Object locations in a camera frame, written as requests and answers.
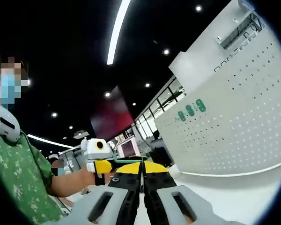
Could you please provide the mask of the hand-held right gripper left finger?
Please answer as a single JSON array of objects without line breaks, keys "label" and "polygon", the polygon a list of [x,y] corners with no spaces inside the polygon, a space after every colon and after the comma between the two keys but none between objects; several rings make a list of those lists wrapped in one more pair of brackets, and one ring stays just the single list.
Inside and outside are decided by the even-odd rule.
[{"label": "hand-held right gripper left finger", "polygon": [[109,185],[95,188],[79,200],[72,212],[46,225],[133,225],[140,204],[142,163],[122,166]]}]

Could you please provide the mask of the person's left hand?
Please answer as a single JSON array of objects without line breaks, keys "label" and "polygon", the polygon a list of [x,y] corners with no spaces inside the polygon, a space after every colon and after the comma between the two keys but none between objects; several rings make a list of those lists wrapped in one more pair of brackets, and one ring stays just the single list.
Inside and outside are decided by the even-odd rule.
[{"label": "person's left hand", "polygon": [[84,165],[78,173],[83,188],[96,184],[95,174],[93,172],[89,172],[86,165]]}]

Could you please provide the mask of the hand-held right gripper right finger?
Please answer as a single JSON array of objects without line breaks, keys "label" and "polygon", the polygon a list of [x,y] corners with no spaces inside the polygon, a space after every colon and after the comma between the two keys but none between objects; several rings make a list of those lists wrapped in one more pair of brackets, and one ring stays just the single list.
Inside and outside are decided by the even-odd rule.
[{"label": "hand-held right gripper right finger", "polygon": [[144,204],[152,225],[239,225],[216,215],[211,203],[178,186],[164,166],[144,161]]}]

